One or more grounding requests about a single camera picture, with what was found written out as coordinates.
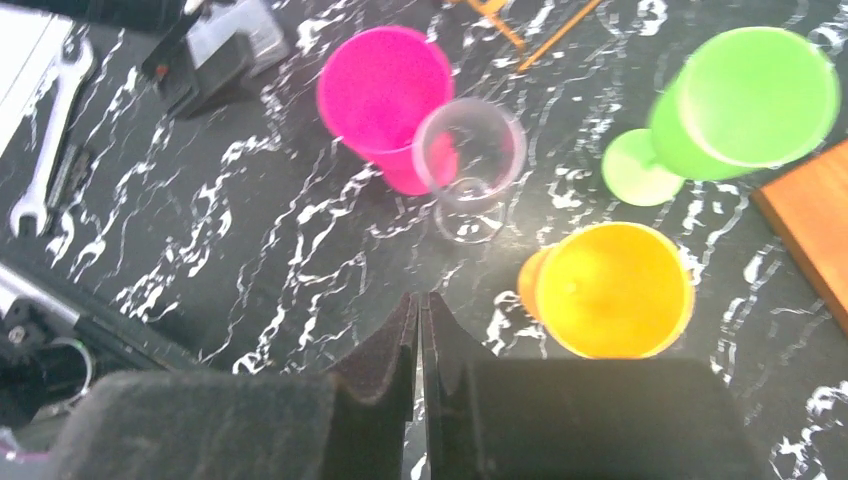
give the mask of black marble table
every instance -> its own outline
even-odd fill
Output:
[[[514,1],[506,17],[538,45],[582,2]],[[681,248],[697,285],[685,334],[663,355],[700,359],[733,392],[775,478],[848,478],[848,341],[749,194],[781,171],[689,183],[670,203],[611,197],[600,155],[644,123],[686,56],[718,32],[783,26],[808,36],[843,78],[848,3],[836,0],[607,0],[542,61],[513,74],[511,45],[466,6],[429,0],[284,0],[300,53],[259,98],[194,121],[163,116],[137,65],[153,45],[91,28],[103,65],[72,136],[98,152],[89,184],[54,238],[2,248],[51,265],[214,367],[239,374],[318,371],[366,338],[402,292],[437,290],[500,356],[569,354],[520,307],[521,263],[569,232],[642,222]],[[430,198],[391,192],[324,129],[315,80],[355,32],[427,32],[454,65],[457,92],[515,112],[529,162],[496,241],[441,239]],[[29,181],[49,111],[46,92],[0,160],[0,210]],[[848,134],[848,111],[826,145]],[[422,402],[405,477],[427,478]]]

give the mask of wrench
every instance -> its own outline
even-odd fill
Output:
[[[59,71],[57,78],[59,88],[56,92],[53,110],[50,111],[50,119],[47,122],[44,142],[35,164],[35,172],[32,174],[32,183],[29,184],[23,197],[15,204],[9,214],[12,233],[16,237],[20,236],[21,219],[23,217],[35,219],[35,234],[37,236],[41,236],[45,227],[47,227],[49,213],[45,204],[50,176],[59,157],[59,147],[62,146],[62,140],[65,137],[74,100],[80,86],[91,77],[95,69],[94,51],[88,39],[80,39],[77,50],[77,59],[70,62],[65,59],[64,48],[56,56],[55,65]]]

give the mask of orange cup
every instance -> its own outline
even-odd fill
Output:
[[[627,222],[572,233],[518,274],[527,311],[563,347],[587,358],[645,358],[683,333],[695,289],[674,243]]]

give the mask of wooden block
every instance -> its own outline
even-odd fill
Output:
[[[758,190],[754,201],[848,333],[848,141]]]

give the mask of pink cup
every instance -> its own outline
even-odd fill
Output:
[[[429,192],[412,165],[412,139],[454,93],[447,56],[426,40],[404,27],[362,32],[330,56],[318,79],[318,112],[327,129],[405,195]],[[456,168],[446,161],[437,181],[449,183]]]

